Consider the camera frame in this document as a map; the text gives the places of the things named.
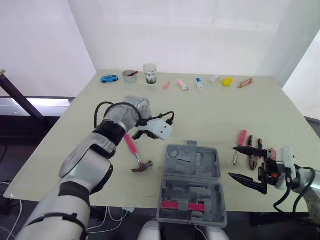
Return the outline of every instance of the white table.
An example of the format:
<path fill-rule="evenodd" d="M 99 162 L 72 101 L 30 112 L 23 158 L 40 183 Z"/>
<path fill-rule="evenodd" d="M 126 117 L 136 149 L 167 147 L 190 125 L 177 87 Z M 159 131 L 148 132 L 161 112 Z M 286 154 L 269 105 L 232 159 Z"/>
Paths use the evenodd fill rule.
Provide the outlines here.
<path fill-rule="evenodd" d="M 100 83 L 100 77 L 107 74 L 118 75 L 120 79 L 114 83 Z M 271 77 L 254 77 L 253 84 L 238 89 L 236 84 L 248 77 L 235 76 L 233 84 L 224 87 L 218 81 L 209 83 L 208 75 L 200 75 L 203 90 L 196 88 L 195 77 L 192 74 L 159 73 L 157 85 L 149 86 L 143 73 L 139 74 L 136 83 L 126 84 L 122 71 L 99 71 L 20 170 L 5 197 L 40 201 L 58 182 L 58 172 L 65 158 L 92 132 L 96 106 L 103 101 L 122 102 L 127 95 L 136 95 L 149 99 L 154 115 L 175 112 L 173 133 L 166 141 L 147 136 L 136 141 L 142 161 L 153 162 L 153 167 L 142 173 L 131 172 L 137 167 L 136 158 L 126 143 L 121 142 L 111 159 L 114 165 L 112 177 L 102 191 L 90 197 L 91 205 L 156 208 L 164 178 L 166 146 L 185 145 L 187 140 L 194 140 L 198 146 L 218 150 L 220 181 L 228 211 L 274 212 L 273 203 L 284 191 L 268 186 L 268 194 L 263 195 L 228 175 L 231 172 L 254 179 L 258 177 L 258 169 L 249 169 L 245 155 L 240 154 L 238 165 L 233 165 L 235 151 L 232 147 L 236 146 L 240 131 L 246 129 L 254 136 L 253 146 L 258 138 L 262 138 L 264 148 L 293 146 L 296 163 L 315 169 L 320 169 L 320 139 Z M 182 79 L 191 90 L 182 91 L 176 79 Z M 170 86 L 163 90 L 167 81 Z M 106 107 L 101 108 L 99 120 Z M 136 130 L 134 128 L 130 133 L 134 134 Z M 291 211 L 297 196 L 292 193 L 280 208 Z M 306 211 L 304 201 L 298 210 Z"/>

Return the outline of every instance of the white wall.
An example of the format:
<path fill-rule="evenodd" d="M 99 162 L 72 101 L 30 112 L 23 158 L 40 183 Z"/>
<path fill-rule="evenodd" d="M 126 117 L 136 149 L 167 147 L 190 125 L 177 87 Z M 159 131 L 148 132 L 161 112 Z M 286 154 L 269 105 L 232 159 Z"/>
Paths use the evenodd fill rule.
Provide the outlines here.
<path fill-rule="evenodd" d="M 96 69 L 226 75 L 256 75 L 290 3 L 69 0 Z"/>
<path fill-rule="evenodd" d="M 305 117 L 320 120 L 320 31 L 283 90 Z"/>
<path fill-rule="evenodd" d="M 0 0 L 0 6 L 5 75 L 25 96 L 76 97 L 96 71 L 68 2 Z"/>

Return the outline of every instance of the blue toy car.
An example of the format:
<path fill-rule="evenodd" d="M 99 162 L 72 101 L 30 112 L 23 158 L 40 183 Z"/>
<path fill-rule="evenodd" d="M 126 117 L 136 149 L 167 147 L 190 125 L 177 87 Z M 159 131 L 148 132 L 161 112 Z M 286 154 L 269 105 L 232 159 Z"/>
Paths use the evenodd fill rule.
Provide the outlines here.
<path fill-rule="evenodd" d="M 118 81 L 119 80 L 119 78 L 118 78 L 118 76 L 116 76 L 116 75 L 107 75 L 107 76 L 102 76 L 101 78 L 100 78 L 100 82 L 101 83 L 111 83 L 111 82 L 116 82 L 116 81 Z"/>

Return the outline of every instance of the hammer head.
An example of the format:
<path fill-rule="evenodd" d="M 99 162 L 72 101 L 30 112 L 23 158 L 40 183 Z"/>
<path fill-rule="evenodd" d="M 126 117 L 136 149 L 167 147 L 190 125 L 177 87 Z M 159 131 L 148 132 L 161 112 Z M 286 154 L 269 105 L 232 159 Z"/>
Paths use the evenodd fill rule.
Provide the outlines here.
<path fill-rule="evenodd" d="M 139 168 L 137 169 L 131 169 L 133 173 L 141 173 L 145 170 L 147 170 L 148 167 L 151 167 L 153 165 L 152 161 L 148 161 L 147 164 L 144 164 L 142 162 L 139 163 Z"/>

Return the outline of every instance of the white cable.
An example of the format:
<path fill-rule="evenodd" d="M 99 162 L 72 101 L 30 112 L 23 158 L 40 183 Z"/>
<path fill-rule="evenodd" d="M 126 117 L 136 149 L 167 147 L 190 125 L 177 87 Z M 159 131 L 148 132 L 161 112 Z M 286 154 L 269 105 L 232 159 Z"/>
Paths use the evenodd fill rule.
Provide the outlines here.
<path fill-rule="evenodd" d="M 5 230 L 8 234 L 10 234 L 10 231 L 9 231 L 8 229 L 6 229 L 5 227 L 0 226 L 0 229 Z"/>
<path fill-rule="evenodd" d="M 117 228 L 119 228 L 122 224 L 122 220 L 123 220 L 123 216 L 124 216 L 124 211 L 121 209 L 121 220 L 118 226 L 116 226 L 115 228 L 109 229 L 109 230 L 104 230 L 104 231 L 94 231 L 94 232 L 88 232 L 89 234 L 101 234 L 101 233 L 106 233 L 106 232 L 111 232 L 113 230 L 116 230 Z"/>
<path fill-rule="evenodd" d="M 125 218 L 126 218 L 126 216 L 127 216 L 127 214 L 128 214 L 128 211 L 126 211 L 126 213 L 125 213 L 124 217 L 122 217 L 122 218 L 120 218 L 120 219 L 114 219 L 114 218 L 111 216 L 110 207 L 109 207 L 109 209 L 108 209 L 108 212 L 109 212 L 109 216 L 110 216 L 110 218 L 111 218 L 113 221 L 115 221 L 115 222 L 120 222 L 120 221 L 121 221 L 121 219 L 122 219 L 122 220 L 123 220 L 123 219 L 125 219 Z"/>
<path fill-rule="evenodd" d="M 204 237 L 205 240 L 208 240 L 206 235 L 204 234 L 204 232 L 200 228 L 198 228 L 197 225 L 195 225 L 195 229 L 197 229 L 202 234 L 202 236 Z"/>
<path fill-rule="evenodd" d="M 100 225 L 98 225 L 98 226 L 89 227 L 87 230 L 89 231 L 89 230 L 91 230 L 91 229 L 96 229 L 96 228 L 100 228 L 101 226 L 103 226 L 103 225 L 105 224 L 105 222 L 106 222 L 107 215 L 108 215 L 108 207 L 106 207 L 106 209 L 105 209 L 105 214 L 104 214 L 103 222 L 102 222 Z"/>
<path fill-rule="evenodd" d="M 4 182 L 4 181 L 0 181 L 0 184 L 5 184 L 5 185 L 10 186 L 9 183 Z M 14 225 L 13 225 L 13 228 L 11 229 L 11 231 L 10 231 L 10 233 L 9 233 L 9 236 L 6 238 L 6 240 L 9 240 L 10 237 L 13 236 L 12 233 L 13 233 L 13 231 L 15 230 L 15 227 L 16 227 L 16 225 L 17 225 L 17 223 L 19 222 L 19 219 L 20 219 L 20 217 L 21 217 L 21 213 L 22 213 L 22 201 L 21 201 L 21 200 L 19 200 L 19 201 L 20 201 L 20 212 L 19 212 L 18 218 L 16 219 L 16 221 L 15 221 L 15 223 L 14 223 Z"/>

